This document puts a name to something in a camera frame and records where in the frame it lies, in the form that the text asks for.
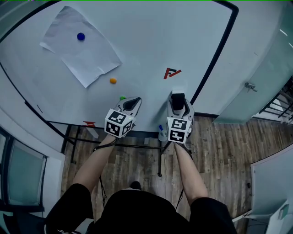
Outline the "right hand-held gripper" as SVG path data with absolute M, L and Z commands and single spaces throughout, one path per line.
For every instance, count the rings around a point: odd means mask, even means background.
M 168 141 L 184 144 L 192 132 L 194 108 L 187 99 L 184 100 L 184 107 L 185 111 L 174 113 L 171 95 L 168 96 Z

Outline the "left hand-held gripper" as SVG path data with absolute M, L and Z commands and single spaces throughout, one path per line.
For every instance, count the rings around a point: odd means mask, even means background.
M 140 97 L 127 97 L 110 109 L 105 118 L 104 131 L 116 138 L 125 137 L 136 126 L 136 115 L 141 106 Z

